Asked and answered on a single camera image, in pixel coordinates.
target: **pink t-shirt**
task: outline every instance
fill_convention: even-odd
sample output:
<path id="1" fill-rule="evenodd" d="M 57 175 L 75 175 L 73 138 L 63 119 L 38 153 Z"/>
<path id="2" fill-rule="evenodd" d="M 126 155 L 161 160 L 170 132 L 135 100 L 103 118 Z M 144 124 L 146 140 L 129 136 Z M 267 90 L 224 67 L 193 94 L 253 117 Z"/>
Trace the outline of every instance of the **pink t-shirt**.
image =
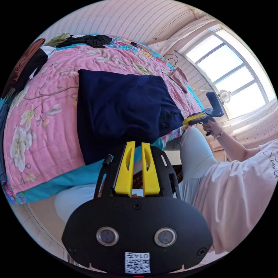
<path id="1" fill-rule="evenodd" d="M 278 182 L 278 139 L 243 161 L 213 165 L 201 180 L 194 206 L 211 230 L 216 254 L 230 252 L 263 215 Z"/>

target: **window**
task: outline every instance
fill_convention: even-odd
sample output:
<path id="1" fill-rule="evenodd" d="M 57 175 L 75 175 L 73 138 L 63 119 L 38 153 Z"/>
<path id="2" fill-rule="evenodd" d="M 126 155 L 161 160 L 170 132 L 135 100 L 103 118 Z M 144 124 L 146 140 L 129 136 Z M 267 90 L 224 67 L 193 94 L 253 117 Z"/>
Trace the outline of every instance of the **window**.
<path id="1" fill-rule="evenodd" d="M 211 32 L 190 51 L 187 58 L 197 65 L 217 93 L 232 93 L 224 104 L 228 117 L 252 112 L 275 98 L 262 66 L 251 52 L 224 29 Z"/>

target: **person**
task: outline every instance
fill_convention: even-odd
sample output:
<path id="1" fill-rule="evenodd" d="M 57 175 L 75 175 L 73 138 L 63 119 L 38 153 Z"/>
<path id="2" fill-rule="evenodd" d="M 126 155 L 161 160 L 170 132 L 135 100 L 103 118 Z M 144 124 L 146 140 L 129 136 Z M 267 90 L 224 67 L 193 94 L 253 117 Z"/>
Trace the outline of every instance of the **person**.
<path id="1" fill-rule="evenodd" d="M 218 140 L 232 162 L 217 162 L 202 132 L 196 127 L 168 142 L 179 150 L 183 180 L 181 198 L 204 216 L 213 237 L 210 251 L 233 250 L 257 224 L 278 180 L 278 139 L 247 149 L 211 119 L 204 131 Z M 55 199 L 58 215 L 66 222 L 81 204 L 93 199 L 90 186 L 75 186 Z"/>

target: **window frame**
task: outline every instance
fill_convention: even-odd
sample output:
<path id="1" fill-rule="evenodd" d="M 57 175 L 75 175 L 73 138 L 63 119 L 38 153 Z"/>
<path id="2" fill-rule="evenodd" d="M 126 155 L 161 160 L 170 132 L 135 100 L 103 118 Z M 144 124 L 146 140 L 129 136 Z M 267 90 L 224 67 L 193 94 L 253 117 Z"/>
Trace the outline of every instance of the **window frame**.
<path id="1" fill-rule="evenodd" d="M 210 86 L 214 89 L 214 91 L 216 93 L 219 94 L 219 90 L 216 87 L 216 84 L 219 83 L 220 81 L 224 80 L 225 78 L 227 78 L 228 76 L 232 75 L 233 73 L 235 73 L 236 71 L 238 71 L 239 69 L 246 67 L 249 72 L 251 73 L 251 75 L 253 76 L 253 80 L 248 82 L 247 84 L 241 86 L 240 88 L 234 90 L 232 93 L 232 96 L 237 94 L 238 92 L 248 88 L 249 86 L 251 86 L 252 84 L 256 83 L 257 86 L 259 87 L 261 94 L 263 96 L 263 99 L 265 101 L 265 104 L 267 104 L 269 102 L 267 94 L 265 92 L 264 87 L 262 86 L 258 76 L 256 75 L 256 73 L 254 72 L 254 70 L 252 69 L 252 67 L 249 65 L 249 63 L 246 61 L 246 59 L 232 46 L 230 45 L 225 39 L 223 39 L 221 36 L 219 36 L 218 34 L 216 34 L 216 32 L 220 31 L 220 30 L 224 30 L 227 32 L 227 30 L 225 30 L 223 27 L 220 27 L 214 31 L 210 31 L 209 33 L 207 33 L 206 35 L 204 35 L 201 39 L 199 39 L 197 42 L 195 42 L 193 45 L 191 45 L 186 51 L 184 51 L 183 53 L 180 53 L 179 51 L 176 51 L 179 55 L 181 55 L 183 58 L 187 59 L 199 72 L 200 74 L 208 81 L 208 83 L 210 84 Z M 210 36 L 215 36 L 217 37 L 219 40 L 222 41 L 222 43 L 218 46 L 216 46 L 214 49 L 210 50 L 209 52 L 207 52 L 205 55 L 203 55 L 200 59 L 198 59 L 196 62 L 193 62 L 189 57 L 187 57 L 187 53 L 190 52 L 191 50 L 193 50 L 196 46 L 198 46 L 201 42 L 203 42 L 205 39 L 209 38 Z M 209 55 L 211 55 L 213 52 L 215 52 L 216 50 L 218 50 L 219 48 L 221 48 L 222 46 L 227 45 L 236 55 L 238 55 L 238 57 L 243 61 L 242 64 L 240 64 L 239 66 L 237 66 L 236 68 L 234 68 L 233 70 L 227 72 L 226 74 L 224 74 L 223 76 L 221 76 L 220 78 L 218 78 L 217 80 L 215 80 L 214 82 L 209 78 L 209 76 L 200 68 L 200 66 L 198 65 L 198 63 L 200 63 L 202 60 L 204 60 L 206 57 L 208 57 Z M 226 115 L 229 119 L 231 119 L 231 115 L 228 111 L 227 106 L 224 104 L 224 109 L 226 112 Z"/>

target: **window pane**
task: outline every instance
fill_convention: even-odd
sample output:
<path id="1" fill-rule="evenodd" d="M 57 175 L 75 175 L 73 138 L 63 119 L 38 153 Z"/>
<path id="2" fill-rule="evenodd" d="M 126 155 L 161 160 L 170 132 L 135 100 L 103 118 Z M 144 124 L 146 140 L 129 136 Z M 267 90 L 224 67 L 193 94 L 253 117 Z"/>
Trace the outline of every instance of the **window pane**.
<path id="1" fill-rule="evenodd" d="M 229 34 L 227 31 L 222 29 L 220 31 L 217 31 L 216 34 L 222 37 L 224 40 L 226 40 L 232 47 L 234 47 L 244 57 L 244 59 L 246 59 L 247 63 L 249 63 L 249 65 L 251 66 L 255 74 L 258 76 L 261 84 L 263 85 L 268 100 L 271 101 L 272 99 L 274 99 L 276 95 L 271 85 L 271 82 L 268 76 L 265 74 L 264 70 L 262 69 L 261 65 L 257 62 L 255 57 L 253 57 L 250 51 L 240 41 L 238 41 L 234 36 Z"/>
<path id="2" fill-rule="evenodd" d="M 226 105 L 231 117 L 236 118 L 262 107 L 265 101 L 257 83 L 254 83 L 233 95 Z"/>
<path id="3" fill-rule="evenodd" d="M 214 82 L 242 63 L 240 57 L 231 48 L 224 45 L 198 63 L 198 66 Z"/>
<path id="4" fill-rule="evenodd" d="M 224 80 L 216 84 L 218 90 L 225 90 L 233 92 L 236 89 L 242 87 L 254 78 L 247 67 L 242 67 L 233 74 L 229 75 Z"/>
<path id="5" fill-rule="evenodd" d="M 218 39 L 216 36 L 211 35 L 189 51 L 186 56 L 195 63 L 221 43 L 223 43 L 223 41 Z"/>

